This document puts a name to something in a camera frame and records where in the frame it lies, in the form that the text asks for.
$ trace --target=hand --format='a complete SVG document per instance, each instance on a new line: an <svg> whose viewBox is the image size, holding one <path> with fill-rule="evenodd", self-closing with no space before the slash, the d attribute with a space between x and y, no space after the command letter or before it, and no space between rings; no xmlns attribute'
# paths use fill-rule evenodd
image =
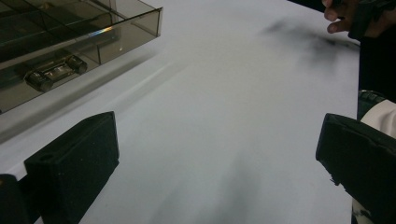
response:
<svg viewBox="0 0 396 224"><path fill-rule="evenodd" d="M326 7L324 17L332 23L327 27L330 34L349 31L359 0L344 0L339 6L332 6L332 0L322 0ZM396 9L384 11L378 21L372 21L367 28L365 36L378 37L390 26L396 24Z"/></svg>

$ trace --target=transparent plastic box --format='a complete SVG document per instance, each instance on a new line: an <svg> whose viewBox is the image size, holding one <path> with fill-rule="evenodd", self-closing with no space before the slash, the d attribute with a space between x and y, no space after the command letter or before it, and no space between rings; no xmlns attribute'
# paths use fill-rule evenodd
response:
<svg viewBox="0 0 396 224"><path fill-rule="evenodd" d="M0 113L160 36L141 1L0 0Z"/></svg>

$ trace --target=white table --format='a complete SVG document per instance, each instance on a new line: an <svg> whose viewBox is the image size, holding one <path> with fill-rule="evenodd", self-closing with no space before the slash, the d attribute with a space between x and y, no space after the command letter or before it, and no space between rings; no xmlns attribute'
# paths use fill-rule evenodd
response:
<svg viewBox="0 0 396 224"><path fill-rule="evenodd" d="M0 116L0 173L113 110L120 165L81 223L350 223L315 152L325 113L355 117L357 48L286 1L146 2L160 38Z"/></svg>

